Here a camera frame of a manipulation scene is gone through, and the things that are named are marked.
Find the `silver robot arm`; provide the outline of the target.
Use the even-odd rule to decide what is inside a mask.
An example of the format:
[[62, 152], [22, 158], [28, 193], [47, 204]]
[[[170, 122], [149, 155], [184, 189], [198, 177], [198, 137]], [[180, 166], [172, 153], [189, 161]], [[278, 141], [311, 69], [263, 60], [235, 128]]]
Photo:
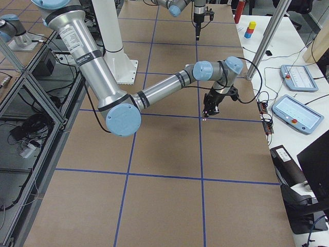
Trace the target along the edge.
[[188, 1], [188, 0], [151, 0], [151, 3], [143, 1], [149, 6], [162, 6], [166, 8], [170, 15], [178, 17], [182, 11], [192, 6], [192, 25], [195, 28], [195, 39], [199, 41], [201, 30], [213, 21], [214, 12], [206, 6], [206, 1]]
[[217, 62], [199, 61], [147, 89], [129, 94], [119, 85], [137, 70], [137, 61], [130, 60], [123, 50], [114, 1], [92, 2], [103, 49], [98, 47], [86, 26], [86, 13], [79, 1], [34, 1], [34, 4], [44, 24], [60, 35], [98, 98], [98, 110], [107, 129], [117, 136], [136, 133], [142, 110], [195, 81], [213, 81], [205, 96], [203, 116], [217, 114], [218, 105], [232, 94], [234, 81], [243, 68], [243, 62], [234, 56]]

